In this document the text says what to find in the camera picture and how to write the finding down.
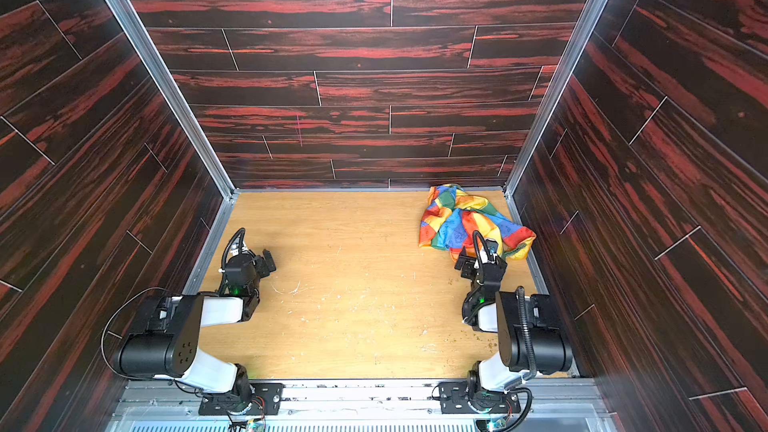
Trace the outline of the rainbow striped hooded jacket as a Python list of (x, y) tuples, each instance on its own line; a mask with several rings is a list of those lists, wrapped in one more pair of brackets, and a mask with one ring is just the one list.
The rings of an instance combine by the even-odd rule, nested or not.
[(514, 223), (488, 199), (471, 195), (457, 184), (431, 187), (427, 201), (418, 246), (448, 251), (454, 261), (463, 249), (470, 256), (476, 255), (472, 239), (475, 231), (487, 242), (497, 242), (503, 259), (526, 259), (536, 239), (534, 231)]

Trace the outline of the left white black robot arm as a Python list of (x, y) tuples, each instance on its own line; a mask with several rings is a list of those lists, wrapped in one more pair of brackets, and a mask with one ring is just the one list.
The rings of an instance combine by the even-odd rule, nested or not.
[(116, 372), (133, 380), (174, 380), (199, 391), (230, 414), (270, 403), (257, 395), (245, 366), (225, 362), (199, 346), (203, 328), (249, 321), (260, 303), (259, 283), (277, 266), (268, 250), (227, 256), (216, 293), (144, 300), (115, 352)]

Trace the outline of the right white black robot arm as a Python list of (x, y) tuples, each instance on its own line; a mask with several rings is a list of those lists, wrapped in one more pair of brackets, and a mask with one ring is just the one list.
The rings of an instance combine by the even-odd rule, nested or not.
[(462, 303), (462, 321), (476, 332), (494, 334), (498, 350), (479, 361), (467, 378), (440, 385), (445, 413), (516, 413), (517, 394), (538, 375), (568, 371), (572, 347), (552, 298), (501, 289), (507, 263), (498, 243), (479, 232), (472, 236), (473, 254), (462, 250), (455, 268), (470, 281)]

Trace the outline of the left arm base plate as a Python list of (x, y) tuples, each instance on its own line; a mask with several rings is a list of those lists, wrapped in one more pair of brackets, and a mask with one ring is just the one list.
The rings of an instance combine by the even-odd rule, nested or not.
[(204, 393), (198, 409), (201, 416), (270, 416), (277, 415), (285, 385), (279, 382), (250, 382), (245, 394), (235, 391), (227, 393)]

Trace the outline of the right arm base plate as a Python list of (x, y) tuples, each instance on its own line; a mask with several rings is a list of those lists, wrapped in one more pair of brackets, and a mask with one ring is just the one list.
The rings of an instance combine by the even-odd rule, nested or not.
[(468, 380), (440, 382), (436, 391), (443, 414), (512, 415), (522, 411), (515, 394), (488, 391)]

